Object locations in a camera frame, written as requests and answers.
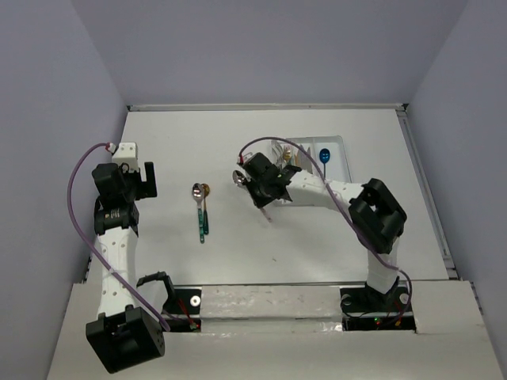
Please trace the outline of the pink handled spoon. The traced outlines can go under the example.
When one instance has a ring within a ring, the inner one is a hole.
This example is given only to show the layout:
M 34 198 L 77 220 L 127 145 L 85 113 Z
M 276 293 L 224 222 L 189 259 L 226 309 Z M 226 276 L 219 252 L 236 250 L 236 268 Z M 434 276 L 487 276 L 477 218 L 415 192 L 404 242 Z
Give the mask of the pink handled spoon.
M 234 170 L 232 173 L 232 180 L 238 188 L 244 190 L 245 192 L 248 193 L 249 196 L 251 196 L 250 190 L 247 188 L 249 181 L 242 172 L 240 172 L 239 170 Z M 273 219 L 270 217 L 268 212 L 263 207 L 259 208 L 259 211 L 262 213 L 262 215 L 269 223 L 273 222 Z

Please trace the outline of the gold fork green handle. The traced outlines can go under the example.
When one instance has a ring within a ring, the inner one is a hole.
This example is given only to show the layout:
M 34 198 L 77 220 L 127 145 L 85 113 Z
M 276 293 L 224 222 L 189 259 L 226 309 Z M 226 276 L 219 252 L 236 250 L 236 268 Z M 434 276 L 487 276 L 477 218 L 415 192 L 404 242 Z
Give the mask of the gold fork green handle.
M 292 160 L 292 150 L 289 146 L 285 146 L 282 153 L 282 159 L 286 164 L 290 164 Z

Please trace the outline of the teal handled spoon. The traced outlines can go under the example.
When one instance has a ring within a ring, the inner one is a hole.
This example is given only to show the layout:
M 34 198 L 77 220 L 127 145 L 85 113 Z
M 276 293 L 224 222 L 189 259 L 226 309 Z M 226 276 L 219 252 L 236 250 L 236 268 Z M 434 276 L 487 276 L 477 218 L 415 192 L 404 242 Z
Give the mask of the teal handled spoon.
M 199 235 L 200 235 L 200 243 L 205 243 L 205 233 L 204 233 L 204 213 L 203 213 L 203 202 L 204 202 L 204 188 L 200 183 L 195 183 L 192 188 L 192 197 L 196 202 L 197 216 L 198 216 L 198 226 L 199 226 Z

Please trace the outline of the gold spoon teal handle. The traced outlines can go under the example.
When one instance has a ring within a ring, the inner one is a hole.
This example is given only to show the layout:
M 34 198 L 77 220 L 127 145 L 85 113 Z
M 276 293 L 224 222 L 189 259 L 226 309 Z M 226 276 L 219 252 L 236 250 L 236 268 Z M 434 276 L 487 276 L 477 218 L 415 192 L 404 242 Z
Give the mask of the gold spoon teal handle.
M 209 220 L 208 220 L 208 208 L 207 208 L 207 198 L 211 192 L 211 189 L 208 184 L 202 183 L 201 184 L 203 190 L 204 190 L 204 205 L 203 205 L 203 218 L 204 218 L 204 234 L 209 234 Z

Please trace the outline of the blue metallic spoon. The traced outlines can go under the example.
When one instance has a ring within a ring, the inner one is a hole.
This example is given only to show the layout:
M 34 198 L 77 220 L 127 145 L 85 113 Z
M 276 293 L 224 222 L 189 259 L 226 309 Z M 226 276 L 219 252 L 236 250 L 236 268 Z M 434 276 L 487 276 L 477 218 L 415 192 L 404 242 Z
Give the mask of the blue metallic spoon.
M 324 174 L 324 177 L 326 177 L 326 166 L 328 164 L 328 162 L 330 161 L 330 150 L 328 148 L 322 148 L 320 151 L 319 151 L 319 160 L 320 162 L 322 163 L 322 168 L 323 168 L 323 174 Z

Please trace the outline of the pink handled fork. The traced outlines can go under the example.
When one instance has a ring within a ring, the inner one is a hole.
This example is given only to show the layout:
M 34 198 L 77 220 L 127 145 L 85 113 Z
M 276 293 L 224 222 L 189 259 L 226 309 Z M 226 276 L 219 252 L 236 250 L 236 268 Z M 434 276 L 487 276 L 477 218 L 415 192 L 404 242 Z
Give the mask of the pink handled fork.
M 274 164 L 280 166 L 283 164 L 284 148 L 277 140 L 271 141 L 271 151 L 273 154 Z

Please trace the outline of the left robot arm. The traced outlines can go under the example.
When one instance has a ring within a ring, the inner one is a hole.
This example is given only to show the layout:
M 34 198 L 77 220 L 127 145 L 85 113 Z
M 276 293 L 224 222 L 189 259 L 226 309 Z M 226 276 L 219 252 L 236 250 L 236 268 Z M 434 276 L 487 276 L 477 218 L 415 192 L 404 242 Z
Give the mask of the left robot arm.
M 162 313 L 173 308 L 175 293 L 158 285 L 146 300 L 136 287 L 135 203 L 158 194 L 154 164 L 146 162 L 143 170 L 127 162 L 100 164 L 92 178 L 98 190 L 92 252 L 103 272 L 97 318 L 86 324 L 86 339 L 107 372 L 115 374 L 164 356 L 170 326 Z

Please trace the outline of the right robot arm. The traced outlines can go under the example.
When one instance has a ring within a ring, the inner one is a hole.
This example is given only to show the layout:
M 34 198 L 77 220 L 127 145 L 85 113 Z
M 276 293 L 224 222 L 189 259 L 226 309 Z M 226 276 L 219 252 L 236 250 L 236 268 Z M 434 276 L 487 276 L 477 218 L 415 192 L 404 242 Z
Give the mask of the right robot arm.
M 399 238 L 406 212 L 381 181 L 366 184 L 328 181 L 294 165 L 275 166 L 257 153 L 235 170 L 233 182 L 245 189 L 258 209 L 286 201 L 294 206 L 323 207 L 339 212 L 368 251 L 364 300 L 373 310 L 383 310 L 394 299 L 399 284 Z

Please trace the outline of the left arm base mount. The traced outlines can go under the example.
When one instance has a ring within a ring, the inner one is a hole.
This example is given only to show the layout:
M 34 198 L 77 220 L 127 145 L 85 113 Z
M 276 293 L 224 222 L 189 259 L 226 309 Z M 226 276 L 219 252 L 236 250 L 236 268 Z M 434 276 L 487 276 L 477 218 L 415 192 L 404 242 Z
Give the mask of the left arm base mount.
M 125 314 L 129 321 L 140 319 L 138 325 L 148 331 L 160 333 L 198 333 L 201 330 L 200 301 L 201 289 L 191 287 L 176 287 L 167 294 L 162 288 L 162 302 L 158 304 L 159 314 L 166 322 L 166 330 L 160 320 L 149 311 L 135 296 L 124 289 L 129 300 L 125 302 Z

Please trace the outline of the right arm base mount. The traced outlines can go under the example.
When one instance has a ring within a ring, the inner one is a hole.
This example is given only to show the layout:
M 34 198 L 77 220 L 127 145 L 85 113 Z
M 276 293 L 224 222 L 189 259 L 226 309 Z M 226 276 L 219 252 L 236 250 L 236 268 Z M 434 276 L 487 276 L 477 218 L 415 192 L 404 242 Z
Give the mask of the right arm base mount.
M 341 324 L 346 332 L 412 331 L 416 322 L 412 306 L 408 306 L 409 291 L 400 286 L 386 298 L 366 287 L 340 289 Z

